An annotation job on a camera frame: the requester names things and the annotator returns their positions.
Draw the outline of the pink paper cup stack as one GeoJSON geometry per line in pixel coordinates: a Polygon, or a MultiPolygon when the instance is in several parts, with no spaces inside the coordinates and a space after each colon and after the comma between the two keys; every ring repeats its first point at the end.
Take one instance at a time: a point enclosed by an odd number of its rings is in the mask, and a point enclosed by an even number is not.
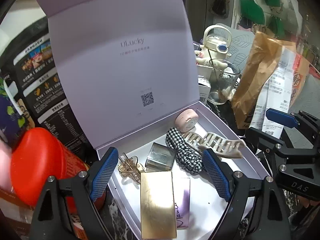
{"type": "Polygon", "coordinates": [[[0,180],[1,189],[13,192],[13,187],[10,178],[10,164],[12,158],[12,149],[7,144],[7,137],[1,130],[1,150],[0,150],[0,180]]]}

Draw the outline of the long white receipt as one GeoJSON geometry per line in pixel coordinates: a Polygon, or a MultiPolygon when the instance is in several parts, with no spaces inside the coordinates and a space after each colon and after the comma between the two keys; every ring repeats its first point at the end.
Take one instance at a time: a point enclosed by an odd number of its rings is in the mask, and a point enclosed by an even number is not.
{"type": "Polygon", "coordinates": [[[268,120],[266,111],[272,108],[283,113],[289,112],[303,78],[298,72],[298,63],[299,56],[284,47],[279,63],[260,91],[250,127],[280,138],[284,126],[268,120]]]}

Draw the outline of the purple label jar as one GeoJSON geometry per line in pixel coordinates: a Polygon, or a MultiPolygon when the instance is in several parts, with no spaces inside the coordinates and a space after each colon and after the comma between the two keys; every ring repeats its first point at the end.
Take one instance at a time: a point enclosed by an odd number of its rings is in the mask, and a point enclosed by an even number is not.
{"type": "Polygon", "coordinates": [[[27,131],[32,129],[1,76],[1,140],[15,150],[27,131]]]}

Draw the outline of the gold rectangular box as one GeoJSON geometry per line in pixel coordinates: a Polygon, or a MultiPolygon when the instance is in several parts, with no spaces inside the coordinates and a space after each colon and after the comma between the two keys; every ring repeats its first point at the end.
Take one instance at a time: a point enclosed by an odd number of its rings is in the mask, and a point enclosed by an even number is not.
{"type": "Polygon", "coordinates": [[[172,172],[146,172],[140,182],[142,239],[177,237],[172,172]]]}

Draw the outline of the cream hair claw clip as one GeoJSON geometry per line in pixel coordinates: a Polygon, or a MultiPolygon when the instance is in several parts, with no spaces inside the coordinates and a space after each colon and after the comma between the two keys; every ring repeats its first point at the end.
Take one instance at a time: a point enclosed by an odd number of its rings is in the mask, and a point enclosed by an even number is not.
{"type": "Polygon", "coordinates": [[[246,147],[242,139],[229,140],[213,132],[208,132],[204,137],[194,132],[186,132],[182,136],[188,146],[200,155],[211,149],[219,158],[241,159],[243,155],[240,150],[246,147]]]}

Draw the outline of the lavender gift box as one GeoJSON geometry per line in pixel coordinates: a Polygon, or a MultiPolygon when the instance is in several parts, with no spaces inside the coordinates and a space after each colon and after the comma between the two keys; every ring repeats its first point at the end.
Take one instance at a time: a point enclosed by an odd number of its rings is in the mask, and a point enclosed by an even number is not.
{"type": "Polygon", "coordinates": [[[183,0],[37,0],[77,121],[102,157],[108,148],[144,162],[186,109],[196,130],[236,139],[200,102],[183,0]]]}

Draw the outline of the gingham checkered scrunchie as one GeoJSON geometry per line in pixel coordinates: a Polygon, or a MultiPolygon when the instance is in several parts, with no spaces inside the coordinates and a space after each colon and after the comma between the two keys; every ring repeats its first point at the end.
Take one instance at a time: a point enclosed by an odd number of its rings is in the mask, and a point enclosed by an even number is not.
{"type": "Polygon", "coordinates": [[[180,168],[195,176],[203,169],[202,157],[188,144],[176,127],[166,133],[166,145],[176,151],[175,159],[180,168]]]}

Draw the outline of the red cylindrical canister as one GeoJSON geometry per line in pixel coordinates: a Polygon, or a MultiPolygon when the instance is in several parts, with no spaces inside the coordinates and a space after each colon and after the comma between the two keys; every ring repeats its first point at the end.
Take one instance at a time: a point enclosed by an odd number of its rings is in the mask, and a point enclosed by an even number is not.
{"type": "Polygon", "coordinates": [[[12,187],[22,202],[35,207],[49,176],[72,178],[87,171],[97,159],[97,154],[87,149],[80,158],[46,129],[32,128],[24,133],[12,153],[12,187]]]}

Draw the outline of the black snack pouch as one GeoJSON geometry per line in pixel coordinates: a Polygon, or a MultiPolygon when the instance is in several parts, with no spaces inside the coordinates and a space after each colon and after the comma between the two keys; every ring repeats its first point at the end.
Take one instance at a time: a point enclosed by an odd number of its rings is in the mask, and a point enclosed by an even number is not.
{"type": "Polygon", "coordinates": [[[48,130],[88,165],[98,159],[63,91],[46,17],[26,27],[5,48],[1,74],[30,127],[48,130]]]}

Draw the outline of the pink round compact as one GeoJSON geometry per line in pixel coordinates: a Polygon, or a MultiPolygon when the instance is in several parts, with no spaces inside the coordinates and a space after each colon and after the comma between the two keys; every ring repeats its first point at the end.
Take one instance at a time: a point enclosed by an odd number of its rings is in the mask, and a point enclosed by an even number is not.
{"type": "Polygon", "coordinates": [[[197,123],[198,114],[193,109],[187,109],[175,119],[175,127],[182,133],[188,132],[197,123]]]}

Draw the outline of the brown paper bag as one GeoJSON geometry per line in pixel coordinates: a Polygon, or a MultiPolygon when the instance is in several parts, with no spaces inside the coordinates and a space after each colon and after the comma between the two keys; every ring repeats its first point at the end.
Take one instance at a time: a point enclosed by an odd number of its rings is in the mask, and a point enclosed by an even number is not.
{"type": "Polygon", "coordinates": [[[257,31],[240,83],[231,100],[239,129],[249,128],[260,91],[275,71],[280,60],[280,50],[283,48],[294,52],[297,58],[293,67],[294,77],[297,80],[292,85],[293,95],[291,96],[290,106],[295,103],[300,95],[312,64],[302,55],[296,53],[294,42],[277,40],[257,31]]]}

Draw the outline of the purple signed box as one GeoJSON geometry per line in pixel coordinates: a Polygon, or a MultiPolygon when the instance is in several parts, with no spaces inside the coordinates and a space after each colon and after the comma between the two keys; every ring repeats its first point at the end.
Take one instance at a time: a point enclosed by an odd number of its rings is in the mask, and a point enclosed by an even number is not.
{"type": "Polygon", "coordinates": [[[176,226],[177,229],[187,229],[190,217],[190,179],[175,179],[173,187],[176,226]]]}

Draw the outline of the gold star hair clip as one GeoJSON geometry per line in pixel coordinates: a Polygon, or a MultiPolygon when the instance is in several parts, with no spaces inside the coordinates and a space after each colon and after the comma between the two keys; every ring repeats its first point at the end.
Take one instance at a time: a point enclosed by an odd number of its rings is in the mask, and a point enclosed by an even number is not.
{"type": "Polygon", "coordinates": [[[119,156],[120,164],[118,172],[123,178],[131,178],[136,183],[141,182],[141,173],[145,172],[143,165],[139,162],[137,156],[128,157],[126,153],[119,156]]]}

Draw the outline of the clear drinking glass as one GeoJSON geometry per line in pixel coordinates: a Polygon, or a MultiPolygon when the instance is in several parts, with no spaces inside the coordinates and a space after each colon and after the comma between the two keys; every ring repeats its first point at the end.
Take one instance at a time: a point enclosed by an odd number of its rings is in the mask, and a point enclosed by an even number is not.
{"type": "Polygon", "coordinates": [[[212,72],[210,74],[210,92],[208,101],[216,105],[223,105],[227,102],[238,77],[240,69],[226,60],[213,59],[212,72]]]}

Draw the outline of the small smoky clear box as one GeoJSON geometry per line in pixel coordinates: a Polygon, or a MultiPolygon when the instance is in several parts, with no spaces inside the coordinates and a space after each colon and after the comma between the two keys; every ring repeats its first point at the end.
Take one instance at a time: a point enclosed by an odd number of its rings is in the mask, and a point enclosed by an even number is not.
{"type": "Polygon", "coordinates": [[[175,156],[174,149],[154,142],[145,162],[146,172],[171,171],[175,156]]]}

